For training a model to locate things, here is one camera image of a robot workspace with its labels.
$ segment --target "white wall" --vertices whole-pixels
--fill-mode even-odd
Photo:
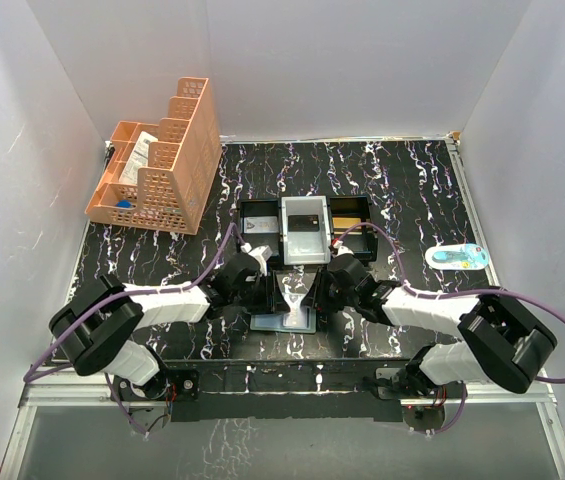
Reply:
[[[510,289],[565,313],[565,1],[535,0],[462,135],[471,191]],[[565,329],[549,373],[565,375]],[[557,387],[565,426],[565,386]]]
[[[103,144],[24,0],[0,2],[0,463],[50,341]]]
[[[157,123],[180,77],[209,77],[202,0],[28,0],[103,138]]]
[[[211,75],[243,140],[462,129],[529,3],[28,1],[103,137]]]
[[[528,3],[207,0],[222,133],[460,130]]]

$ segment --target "white plastic casing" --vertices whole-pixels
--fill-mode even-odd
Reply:
[[[130,340],[126,341],[113,361],[102,369],[139,386],[148,382],[159,370],[157,360],[147,348]]]
[[[271,252],[271,247],[269,247],[268,245],[262,245],[256,248],[251,248],[250,243],[245,243],[240,247],[240,250],[242,250],[242,252],[244,253],[248,253],[253,258],[255,258],[260,264],[260,273],[262,275],[266,275],[266,261],[271,258],[271,255],[273,254],[273,252]]]
[[[331,260],[331,225],[325,196],[282,197],[282,249],[285,265],[315,265]],[[317,231],[295,231],[289,228],[291,216],[316,216]]]
[[[420,370],[436,385],[457,381],[492,383],[464,342],[435,345],[424,356]]]
[[[126,290],[147,288],[138,285],[126,285]],[[160,293],[157,295],[138,295],[133,301],[142,306],[144,316],[138,328],[157,325],[160,323],[185,322],[197,323],[209,308],[206,294],[195,287],[183,293]]]
[[[473,310],[478,301],[477,297],[425,300],[399,287],[389,294],[382,310],[393,325],[421,327],[460,338],[460,316]]]
[[[344,245],[342,245],[342,240],[338,240],[337,242],[335,242],[333,246],[338,251],[336,257],[339,257],[340,255],[346,255],[347,253],[353,255],[353,250],[351,250],[349,247],[345,247]]]

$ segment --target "gray wall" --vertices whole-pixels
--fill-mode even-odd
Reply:
[[[527,0],[208,0],[224,135],[464,128]]]
[[[26,2],[0,2],[0,462],[22,375],[64,302],[102,153]]]
[[[462,129],[529,0],[28,2],[103,137],[210,75],[257,140]]]
[[[503,283],[565,313],[565,2],[535,0],[462,135]],[[549,373],[565,375],[565,329]],[[556,387],[565,426],[565,386]]]
[[[447,415],[453,415],[450,406]],[[158,412],[137,420],[148,426]],[[516,441],[510,441],[515,431]],[[148,442],[116,408],[40,408],[19,480],[555,480],[534,404],[468,404],[427,439],[371,419],[172,423]]]
[[[202,0],[27,0],[103,138],[158,123],[180,77],[209,77]]]

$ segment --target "gray floor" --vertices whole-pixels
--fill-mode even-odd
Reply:
[[[40,408],[19,478],[558,478],[534,404],[469,404],[431,440],[360,419],[169,424],[148,442],[130,431],[115,408]]]

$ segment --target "black marble surface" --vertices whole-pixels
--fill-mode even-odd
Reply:
[[[487,285],[484,272],[442,272],[424,252],[436,244],[473,242],[451,159],[443,141],[232,144],[224,148],[196,236],[91,224],[73,289],[102,273],[139,285],[195,278],[217,251],[238,199],[367,194],[376,221],[399,242],[407,276],[418,288],[444,291]],[[233,255],[234,248],[226,255]],[[394,278],[395,259],[380,241],[376,277]],[[301,268],[284,285],[306,288]],[[346,310],[318,324],[314,335],[256,332],[243,314],[195,325],[171,324],[134,334],[165,361],[406,359],[436,334],[366,322]]]

